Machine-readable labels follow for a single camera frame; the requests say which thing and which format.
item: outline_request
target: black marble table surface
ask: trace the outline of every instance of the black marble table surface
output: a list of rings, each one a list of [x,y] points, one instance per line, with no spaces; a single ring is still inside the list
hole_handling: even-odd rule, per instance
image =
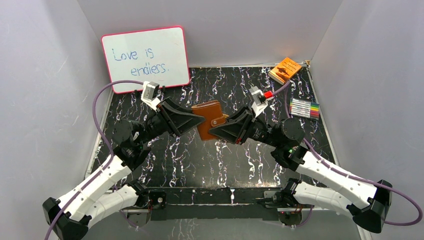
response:
[[[275,91],[279,83],[268,77],[269,67],[212,67],[190,68],[191,82],[186,86],[167,88],[165,97],[184,107],[218,100],[222,111],[231,115],[253,100],[249,89],[257,86],[263,92]],[[291,80],[290,97],[316,102],[308,71],[303,67]],[[285,92],[271,100],[265,110],[265,120],[273,125],[287,118],[284,110]],[[114,94],[108,110],[104,131],[112,139],[113,126],[120,119],[142,122],[148,106],[134,93]],[[297,118],[306,138],[315,150],[334,163],[333,154],[323,122]],[[279,166],[270,152],[274,147],[248,139],[243,145],[224,140],[201,141],[197,129],[181,137],[167,133],[153,139],[151,152],[145,162],[118,185],[134,179],[148,187],[283,187],[289,178],[299,178],[316,184],[305,176]],[[92,169],[97,169],[109,152],[100,141]]]

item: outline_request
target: white wall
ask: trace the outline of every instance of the white wall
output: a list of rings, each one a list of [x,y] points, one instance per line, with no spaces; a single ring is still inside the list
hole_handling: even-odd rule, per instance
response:
[[[424,1],[344,0],[312,58],[312,78],[342,167],[385,179],[424,207]],[[389,221],[412,221],[394,195]],[[423,239],[424,223],[374,240]]]
[[[0,238],[44,239],[43,201],[87,169],[103,52],[76,0],[1,0],[0,55]]]
[[[310,60],[342,0],[78,0],[95,34],[181,25],[190,66]]]

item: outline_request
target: set of markers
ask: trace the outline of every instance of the set of markers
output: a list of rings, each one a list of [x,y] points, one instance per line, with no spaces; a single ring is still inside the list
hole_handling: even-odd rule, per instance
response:
[[[320,105],[311,101],[291,98],[289,113],[293,116],[318,120],[320,119]]]

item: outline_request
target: brown wallet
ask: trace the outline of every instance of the brown wallet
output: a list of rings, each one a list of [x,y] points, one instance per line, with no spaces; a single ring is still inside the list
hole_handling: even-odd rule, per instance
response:
[[[197,126],[202,141],[217,139],[218,137],[209,133],[209,129],[225,123],[228,115],[223,114],[221,104],[217,100],[208,101],[191,107],[193,113],[203,116],[206,121]]]

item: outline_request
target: orange book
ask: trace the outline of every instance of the orange book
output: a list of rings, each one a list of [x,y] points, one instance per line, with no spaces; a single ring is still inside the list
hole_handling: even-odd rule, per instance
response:
[[[286,57],[282,62],[268,72],[268,76],[275,81],[285,84],[302,68],[301,65]]]

